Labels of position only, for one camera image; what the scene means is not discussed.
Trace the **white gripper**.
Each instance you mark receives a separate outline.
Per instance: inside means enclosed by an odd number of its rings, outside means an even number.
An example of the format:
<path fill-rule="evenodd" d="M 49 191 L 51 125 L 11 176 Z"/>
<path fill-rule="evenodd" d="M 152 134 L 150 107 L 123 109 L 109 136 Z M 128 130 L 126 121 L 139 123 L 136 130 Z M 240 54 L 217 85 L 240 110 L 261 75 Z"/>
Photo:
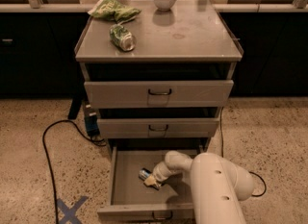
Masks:
<path fill-rule="evenodd" d="M 153 175 L 149 175 L 143 183 L 147 187 L 154 187 L 156 185 L 156 181 L 162 183 L 176 173 L 177 171 L 174 169 L 169 169 L 165 162 L 159 162 L 153 169 Z"/>

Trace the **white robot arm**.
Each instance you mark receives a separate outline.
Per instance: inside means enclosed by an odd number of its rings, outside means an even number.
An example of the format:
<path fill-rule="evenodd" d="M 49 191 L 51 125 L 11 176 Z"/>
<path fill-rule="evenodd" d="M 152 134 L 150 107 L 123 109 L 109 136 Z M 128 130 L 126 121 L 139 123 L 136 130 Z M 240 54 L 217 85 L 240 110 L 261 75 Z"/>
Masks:
<path fill-rule="evenodd" d="M 239 204 L 252 196 L 254 182 L 244 168 L 213 153 L 193 159 L 168 151 L 152 172 L 139 177 L 147 187 L 159 189 L 169 177 L 187 172 L 196 224 L 246 224 Z"/>

